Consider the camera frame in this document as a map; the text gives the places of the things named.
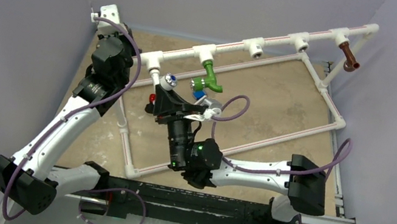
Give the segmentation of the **white water faucet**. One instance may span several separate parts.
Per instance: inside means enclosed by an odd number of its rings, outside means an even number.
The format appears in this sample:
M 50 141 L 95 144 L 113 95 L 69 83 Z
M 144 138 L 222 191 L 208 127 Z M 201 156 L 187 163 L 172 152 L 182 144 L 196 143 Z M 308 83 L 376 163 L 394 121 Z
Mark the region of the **white water faucet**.
M 177 78 L 171 73 L 161 73 L 158 69 L 151 69 L 149 71 L 152 85 L 155 87 L 159 85 L 165 91 L 174 90 L 178 84 Z

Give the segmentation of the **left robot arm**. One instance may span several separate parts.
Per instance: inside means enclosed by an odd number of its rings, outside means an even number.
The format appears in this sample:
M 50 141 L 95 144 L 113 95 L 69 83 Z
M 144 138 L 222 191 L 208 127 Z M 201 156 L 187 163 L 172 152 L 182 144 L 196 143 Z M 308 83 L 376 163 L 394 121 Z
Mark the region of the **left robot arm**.
M 37 215 L 59 196 L 86 190 L 90 197 L 105 195 L 104 169 L 93 162 L 54 171 L 59 158 L 92 124 L 98 121 L 136 82 L 141 50 L 130 30 L 106 18 L 98 22 L 99 47 L 86 76 L 55 118 L 28 145 L 11 157 L 0 155 L 2 214 L 6 220 L 22 213 Z

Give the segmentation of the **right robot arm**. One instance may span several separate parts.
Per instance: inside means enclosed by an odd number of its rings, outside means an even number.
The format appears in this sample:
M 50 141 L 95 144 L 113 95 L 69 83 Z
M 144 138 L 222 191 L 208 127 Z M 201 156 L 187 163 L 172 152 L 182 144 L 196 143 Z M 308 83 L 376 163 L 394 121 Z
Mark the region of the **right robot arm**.
M 158 124 L 166 125 L 170 161 L 167 168 L 179 171 L 194 188 L 244 186 L 268 189 L 280 196 L 265 212 L 267 224 L 287 224 L 298 213 L 324 216 L 327 169 L 303 155 L 289 161 L 257 162 L 226 157 L 214 138 L 196 141 L 192 122 L 233 120 L 223 117 L 224 105 L 205 98 L 189 103 L 174 90 L 155 86 L 155 99 L 148 110 Z

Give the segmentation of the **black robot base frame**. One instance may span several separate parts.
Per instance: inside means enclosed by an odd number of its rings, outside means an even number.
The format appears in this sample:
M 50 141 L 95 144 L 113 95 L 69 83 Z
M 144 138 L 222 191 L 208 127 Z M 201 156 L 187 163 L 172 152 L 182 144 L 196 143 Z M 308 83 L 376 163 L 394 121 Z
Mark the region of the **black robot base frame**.
M 145 216 L 178 224 L 302 224 L 301 216 L 280 222 L 271 215 L 271 203 L 230 199 L 219 195 L 138 182 L 109 174 L 99 164 L 86 162 L 100 173 L 93 191 L 81 195 L 108 202 L 108 215 Z

